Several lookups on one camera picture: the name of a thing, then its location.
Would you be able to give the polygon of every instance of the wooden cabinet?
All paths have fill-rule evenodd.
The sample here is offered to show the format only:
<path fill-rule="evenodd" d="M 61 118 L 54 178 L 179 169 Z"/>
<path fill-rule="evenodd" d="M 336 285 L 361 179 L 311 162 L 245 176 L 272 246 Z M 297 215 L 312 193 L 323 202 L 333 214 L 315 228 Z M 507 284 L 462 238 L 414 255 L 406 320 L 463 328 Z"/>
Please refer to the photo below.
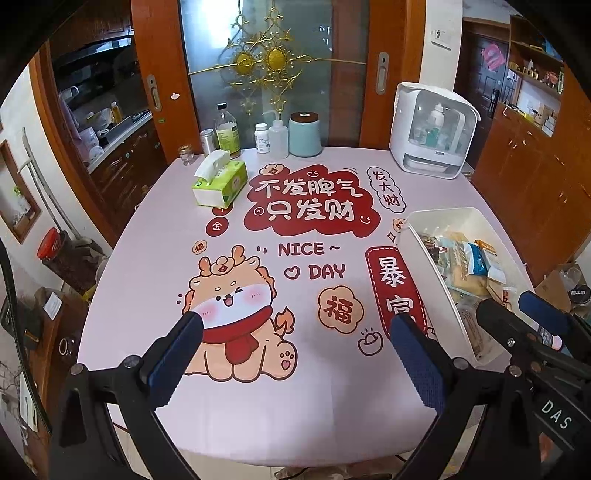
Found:
<path fill-rule="evenodd" d="M 149 120 L 92 172 L 90 176 L 112 209 L 121 231 L 166 167 L 154 121 Z"/>
<path fill-rule="evenodd" d="M 51 36 L 51 58 L 132 32 L 129 0 L 87 2 Z"/>
<path fill-rule="evenodd" d="M 580 87 L 566 92 L 552 137 L 499 104 L 472 179 L 534 284 L 591 232 L 591 103 Z"/>

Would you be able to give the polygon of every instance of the wooden lid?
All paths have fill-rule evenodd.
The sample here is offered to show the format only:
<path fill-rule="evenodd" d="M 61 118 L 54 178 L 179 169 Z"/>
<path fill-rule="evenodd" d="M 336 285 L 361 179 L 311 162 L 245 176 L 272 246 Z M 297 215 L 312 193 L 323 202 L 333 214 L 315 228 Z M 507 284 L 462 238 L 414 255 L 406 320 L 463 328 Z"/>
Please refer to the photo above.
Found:
<path fill-rule="evenodd" d="M 318 114 L 314 112 L 294 112 L 291 119 L 299 124 L 311 124 L 318 121 Z"/>

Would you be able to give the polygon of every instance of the glass bottle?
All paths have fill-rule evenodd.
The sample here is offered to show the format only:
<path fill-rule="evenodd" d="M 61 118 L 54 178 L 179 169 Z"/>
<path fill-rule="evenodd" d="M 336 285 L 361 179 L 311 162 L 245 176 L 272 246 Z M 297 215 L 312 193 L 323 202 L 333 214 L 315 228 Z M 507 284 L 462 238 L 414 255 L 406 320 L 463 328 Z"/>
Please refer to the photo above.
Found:
<path fill-rule="evenodd" d="M 230 152 L 230 158 L 240 156 L 240 137 L 236 118 L 228 112 L 228 104 L 218 103 L 216 118 L 217 141 L 221 150 Z"/>

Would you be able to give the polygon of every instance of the cardboard box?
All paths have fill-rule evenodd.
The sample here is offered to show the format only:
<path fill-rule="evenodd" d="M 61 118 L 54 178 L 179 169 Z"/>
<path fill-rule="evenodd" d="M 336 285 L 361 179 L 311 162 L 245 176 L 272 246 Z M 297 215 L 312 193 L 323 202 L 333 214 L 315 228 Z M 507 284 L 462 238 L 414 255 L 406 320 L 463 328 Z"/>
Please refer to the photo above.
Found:
<path fill-rule="evenodd" d="M 242 160 L 232 160 L 222 168 L 211 182 L 198 179 L 193 193 L 199 205 L 228 208 L 248 181 L 246 165 Z"/>
<path fill-rule="evenodd" d="M 577 268 L 579 271 L 581 270 L 575 262 L 559 265 L 534 289 L 538 297 L 544 299 L 557 309 L 568 313 L 573 310 L 574 305 L 571 304 L 569 293 L 564 288 L 564 284 L 560 278 L 560 272 L 567 271 L 571 267 Z M 581 278 L 578 284 L 587 284 L 583 272 L 581 272 Z"/>

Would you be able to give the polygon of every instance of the golden decoration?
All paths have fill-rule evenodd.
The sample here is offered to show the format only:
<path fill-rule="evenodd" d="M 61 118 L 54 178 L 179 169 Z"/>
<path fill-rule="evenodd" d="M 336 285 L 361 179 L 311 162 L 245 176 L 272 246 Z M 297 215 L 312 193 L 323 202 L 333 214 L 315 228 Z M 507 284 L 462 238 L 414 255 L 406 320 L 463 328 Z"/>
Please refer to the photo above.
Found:
<path fill-rule="evenodd" d="M 273 48 L 267 54 L 267 69 L 270 72 L 280 72 L 287 64 L 287 55 L 280 48 Z"/>
<path fill-rule="evenodd" d="M 293 88 L 295 80 L 302 73 L 302 64 L 313 61 L 337 61 L 341 63 L 354 63 L 365 65 L 365 62 L 339 59 L 317 59 L 308 54 L 296 54 L 290 49 L 293 42 L 290 30 L 281 28 L 283 15 L 272 0 L 271 7 L 265 16 L 267 29 L 264 32 L 250 34 L 246 30 L 249 21 L 242 14 L 241 0 L 238 0 L 238 16 L 232 24 L 237 27 L 237 32 L 232 38 L 228 38 L 228 44 L 218 56 L 218 64 L 190 72 L 196 75 L 204 72 L 220 71 L 224 81 L 236 89 L 243 97 L 242 107 L 248 115 L 252 114 L 255 101 L 252 95 L 259 89 L 271 92 L 269 101 L 279 114 L 283 112 L 286 98 L 285 92 Z M 227 57 L 233 61 L 222 63 L 222 58 Z M 234 76 L 228 77 L 224 72 L 233 69 Z"/>

